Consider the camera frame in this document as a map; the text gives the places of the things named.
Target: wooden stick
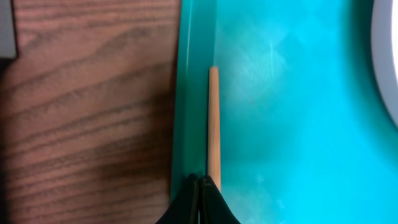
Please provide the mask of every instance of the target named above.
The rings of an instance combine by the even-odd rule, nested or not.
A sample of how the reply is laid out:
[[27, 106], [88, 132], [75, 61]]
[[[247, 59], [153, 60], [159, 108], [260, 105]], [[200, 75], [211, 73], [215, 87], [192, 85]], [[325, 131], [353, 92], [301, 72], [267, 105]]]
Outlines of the wooden stick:
[[220, 91], [218, 86], [218, 68], [211, 67], [209, 74], [208, 105], [208, 175], [221, 192], [221, 151], [220, 151]]

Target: brown wooden table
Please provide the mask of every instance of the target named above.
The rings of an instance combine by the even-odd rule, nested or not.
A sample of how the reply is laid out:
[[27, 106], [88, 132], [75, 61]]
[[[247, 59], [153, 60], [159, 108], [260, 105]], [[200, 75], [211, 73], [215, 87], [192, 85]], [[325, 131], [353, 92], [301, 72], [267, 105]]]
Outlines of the brown wooden table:
[[14, 0], [11, 223], [155, 223], [169, 204], [179, 0]]

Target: gray object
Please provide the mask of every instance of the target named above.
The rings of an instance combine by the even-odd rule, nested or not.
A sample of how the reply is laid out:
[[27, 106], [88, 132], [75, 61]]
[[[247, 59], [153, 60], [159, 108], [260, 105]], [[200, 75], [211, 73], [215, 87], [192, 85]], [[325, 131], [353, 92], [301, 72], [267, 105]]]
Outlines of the gray object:
[[375, 0], [372, 57], [384, 104], [398, 126], [398, 0]]
[[0, 58], [17, 56], [11, 0], [0, 0]]

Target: black object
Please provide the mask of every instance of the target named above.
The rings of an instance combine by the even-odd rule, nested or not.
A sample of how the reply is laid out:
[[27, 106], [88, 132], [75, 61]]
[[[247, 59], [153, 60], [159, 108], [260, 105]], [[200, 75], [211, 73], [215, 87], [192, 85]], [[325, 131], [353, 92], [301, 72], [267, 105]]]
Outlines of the black object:
[[239, 224], [210, 176], [189, 175], [157, 224]]
[[11, 0], [0, 0], [0, 58], [17, 57]]

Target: teal tray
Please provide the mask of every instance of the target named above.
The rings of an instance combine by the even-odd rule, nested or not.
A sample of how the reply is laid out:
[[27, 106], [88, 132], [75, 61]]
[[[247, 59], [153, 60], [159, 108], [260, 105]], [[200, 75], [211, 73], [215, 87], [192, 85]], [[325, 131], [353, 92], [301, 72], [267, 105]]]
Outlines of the teal tray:
[[220, 68], [222, 194], [241, 223], [398, 223], [398, 130], [368, 0], [183, 0], [172, 198], [206, 172]]

